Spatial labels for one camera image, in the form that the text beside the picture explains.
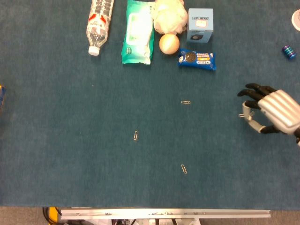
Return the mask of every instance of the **water bottle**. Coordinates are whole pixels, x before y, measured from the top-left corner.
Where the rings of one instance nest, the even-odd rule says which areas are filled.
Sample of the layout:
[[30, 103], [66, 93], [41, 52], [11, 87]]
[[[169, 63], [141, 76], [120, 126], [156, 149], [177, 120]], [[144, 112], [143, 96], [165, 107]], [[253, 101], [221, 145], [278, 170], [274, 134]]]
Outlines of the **water bottle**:
[[97, 56], [107, 41], [114, 0], [92, 0], [86, 35], [90, 43], [89, 54]]

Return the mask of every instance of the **blue box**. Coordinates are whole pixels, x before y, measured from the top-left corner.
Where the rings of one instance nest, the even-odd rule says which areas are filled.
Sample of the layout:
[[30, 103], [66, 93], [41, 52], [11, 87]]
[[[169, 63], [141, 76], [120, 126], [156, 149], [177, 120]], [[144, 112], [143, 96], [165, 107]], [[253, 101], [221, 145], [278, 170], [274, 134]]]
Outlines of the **blue box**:
[[187, 42], [207, 43], [214, 31], [212, 8], [190, 8], [187, 21]]

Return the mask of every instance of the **yellow object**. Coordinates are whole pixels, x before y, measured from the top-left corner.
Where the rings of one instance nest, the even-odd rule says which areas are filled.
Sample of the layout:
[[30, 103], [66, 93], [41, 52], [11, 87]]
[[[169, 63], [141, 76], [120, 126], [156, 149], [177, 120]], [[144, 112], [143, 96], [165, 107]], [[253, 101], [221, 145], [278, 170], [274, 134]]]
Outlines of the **yellow object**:
[[51, 220], [53, 220], [54, 222], [58, 222], [58, 212], [55, 207], [49, 208], [49, 218]]
[[179, 49], [179, 39], [174, 34], [165, 34], [159, 41], [160, 50], [167, 55], [174, 54]]

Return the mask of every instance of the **robot finger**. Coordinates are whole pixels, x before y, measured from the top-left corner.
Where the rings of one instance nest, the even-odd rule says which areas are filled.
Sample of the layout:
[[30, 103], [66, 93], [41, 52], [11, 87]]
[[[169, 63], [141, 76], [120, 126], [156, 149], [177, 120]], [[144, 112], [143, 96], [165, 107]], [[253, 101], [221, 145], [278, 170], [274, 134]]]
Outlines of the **robot finger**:
[[254, 89], [256, 92], [258, 92], [264, 96], [270, 94], [270, 92], [268, 90], [266, 90], [263, 86], [261, 86], [257, 83], [248, 83], [248, 84], [246, 84], [246, 88]]
[[275, 90], [274, 88], [272, 88], [270, 86], [262, 86], [262, 88], [264, 88], [265, 90], [267, 90], [269, 93], [277, 91], [277, 90]]
[[245, 105], [253, 109], [261, 109], [256, 101], [246, 101]]
[[264, 127], [260, 131], [260, 133], [262, 133], [262, 134], [272, 134], [272, 133], [279, 133], [279, 132], [280, 132], [280, 130], [278, 130], [274, 125]]
[[253, 98], [256, 101], [259, 101], [259, 100], [261, 100], [263, 98], [262, 95], [258, 94], [257, 92], [255, 92], [253, 90], [249, 90], [249, 89], [241, 90], [238, 93], [239, 97], [244, 96], [244, 95], [248, 95], [249, 97]]

